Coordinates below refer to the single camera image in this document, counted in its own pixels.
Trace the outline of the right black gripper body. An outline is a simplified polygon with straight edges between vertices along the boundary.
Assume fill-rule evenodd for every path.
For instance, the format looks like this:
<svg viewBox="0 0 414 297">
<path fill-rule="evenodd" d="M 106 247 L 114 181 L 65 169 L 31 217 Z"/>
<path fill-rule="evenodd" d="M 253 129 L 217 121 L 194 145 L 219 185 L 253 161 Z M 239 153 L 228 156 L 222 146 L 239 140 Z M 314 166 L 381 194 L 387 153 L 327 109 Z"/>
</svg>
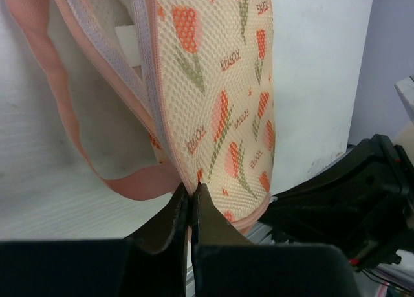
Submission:
<svg viewBox="0 0 414 297">
<path fill-rule="evenodd" d="M 276 195 L 260 221 L 300 243 L 338 247 L 357 270 L 413 251 L 413 164 L 385 135 L 364 139 L 312 179 Z"/>
</svg>

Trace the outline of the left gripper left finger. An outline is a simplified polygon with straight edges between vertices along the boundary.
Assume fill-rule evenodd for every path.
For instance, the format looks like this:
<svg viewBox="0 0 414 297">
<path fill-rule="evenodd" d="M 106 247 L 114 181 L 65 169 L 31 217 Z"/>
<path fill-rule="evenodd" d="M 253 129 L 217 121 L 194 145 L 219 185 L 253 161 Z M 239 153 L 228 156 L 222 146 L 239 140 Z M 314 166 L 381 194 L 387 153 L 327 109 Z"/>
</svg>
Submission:
<svg viewBox="0 0 414 297">
<path fill-rule="evenodd" d="M 1 243 L 2 296 L 185 296 L 189 196 L 123 239 Z"/>
</svg>

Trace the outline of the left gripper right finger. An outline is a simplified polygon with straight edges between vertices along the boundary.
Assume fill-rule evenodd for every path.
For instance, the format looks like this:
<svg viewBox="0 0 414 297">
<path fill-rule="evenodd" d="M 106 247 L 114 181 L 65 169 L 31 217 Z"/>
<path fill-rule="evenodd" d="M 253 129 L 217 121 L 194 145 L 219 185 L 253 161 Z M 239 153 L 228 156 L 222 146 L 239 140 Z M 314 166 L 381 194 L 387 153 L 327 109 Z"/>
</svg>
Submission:
<svg viewBox="0 0 414 297">
<path fill-rule="evenodd" d="M 214 207 L 205 184 L 193 195 L 191 229 L 196 296 L 360 295 L 338 248 L 256 245 Z"/>
</svg>

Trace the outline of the floral mesh laundry bag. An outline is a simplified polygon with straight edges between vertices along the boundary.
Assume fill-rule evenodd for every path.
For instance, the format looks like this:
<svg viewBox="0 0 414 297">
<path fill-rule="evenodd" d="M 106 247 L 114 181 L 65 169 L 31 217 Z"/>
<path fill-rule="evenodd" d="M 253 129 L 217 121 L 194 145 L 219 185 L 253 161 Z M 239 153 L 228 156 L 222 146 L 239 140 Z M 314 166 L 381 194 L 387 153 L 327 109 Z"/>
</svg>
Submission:
<svg viewBox="0 0 414 297">
<path fill-rule="evenodd" d="M 82 157 L 74 108 L 82 90 L 52 37 L 50 4 L 90 63 L 149 134 L 158 164 L 118 179 L 114 192 L 154 199 L 200 184 L 213 205 L 247 233 L 270 203 L 274 165 L 271 0 L 127 0 L 141 55 L 142 84 L 129 87 L 86 40 L 67 5 L 5 0 L 43 69 L 67 135 Z"/>
</svg>

